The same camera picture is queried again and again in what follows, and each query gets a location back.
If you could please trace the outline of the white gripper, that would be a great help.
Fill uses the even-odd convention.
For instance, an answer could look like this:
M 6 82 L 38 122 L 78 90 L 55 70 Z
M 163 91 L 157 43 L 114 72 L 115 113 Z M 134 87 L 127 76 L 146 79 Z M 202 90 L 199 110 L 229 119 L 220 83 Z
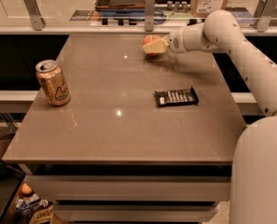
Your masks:
M 165 53 L 168 46 L 171 52 L 173 53 L 184 53 L 187 52 L 187 48 L 185 46 L 184 42 L 184 28 L 176 29 L 174 31 L 171 31 L 167 35 L 167 41 L 163 38 L 160 38 L 159 40 L 155 41 L 153 43 L 154 48 L 156 49 L 156 52 L 158 54 Z

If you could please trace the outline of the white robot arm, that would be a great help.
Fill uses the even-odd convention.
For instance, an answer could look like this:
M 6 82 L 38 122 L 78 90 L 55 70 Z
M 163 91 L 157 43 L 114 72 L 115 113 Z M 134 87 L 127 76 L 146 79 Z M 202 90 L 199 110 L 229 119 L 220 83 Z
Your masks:
M 143 45 L 146 54 L 191 51 L 226 53 L 245 85 L 238 103 L 248 125 L 235 147 L 230 184 L 229 224 L 277 224 L 277 63 L 244 36 L 236 18 L 217 10 L 197 23 Z

